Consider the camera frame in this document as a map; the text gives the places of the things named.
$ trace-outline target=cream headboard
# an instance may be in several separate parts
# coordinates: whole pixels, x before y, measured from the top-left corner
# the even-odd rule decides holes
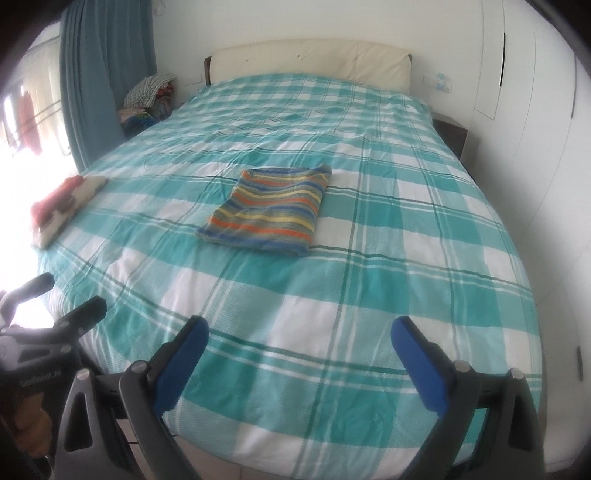
[[[211,83],[265,73],[309,73],[407,95],[410,91],[410,52],[380,43],[269,40],[218,50],[208,61]]]

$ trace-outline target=teal plaid bedspread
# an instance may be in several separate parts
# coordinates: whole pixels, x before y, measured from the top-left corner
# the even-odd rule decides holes
[[[242,170],[323,163],[333,175],[308,256],[195,236]],[[424,104],[321,77],[232,80],[86,173],[110,181],[40,254],[57,279],[48,307],[107,300],[83,345],[110,372],[204,316],[209,346],[165,416],[197,447],[302,479],[397,475],[436,420],[390,345],[400,315],[479,371],[522,369],[538,401],[523,266]]]

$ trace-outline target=bedside table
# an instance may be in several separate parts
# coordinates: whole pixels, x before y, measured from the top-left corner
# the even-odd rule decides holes
[[[466,142],[468,130],[449,116],[435,112],[431,115],[433,117],[433,127],[443,142],[459,160],[462,156],[462,150],[464,150],[464,143]]]

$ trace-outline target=red garment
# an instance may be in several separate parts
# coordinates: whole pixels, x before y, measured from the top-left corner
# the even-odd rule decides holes
[[[29,92],[25,92],[18,100],[18,136],[35,155],[40,155],[41,140],[37,130],[37,118],[33,108],[33,99]]]
[[[33,220],[33,225],[39,228],[44,226],[49,220],[51,220],[51,215],[54,210],[65,212],[74,201],[72,192],[76,187],[82,185],[82,182],[84,182],[84,177],[82,175],[69,177],[43,200],[33,203],[31,206],[31,219]]]

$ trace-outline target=wall socket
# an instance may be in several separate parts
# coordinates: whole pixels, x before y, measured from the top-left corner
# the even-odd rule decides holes
[[[423,75],[423,85],[446,93],[452,92],[452,80],[441,73],[439,75]]]

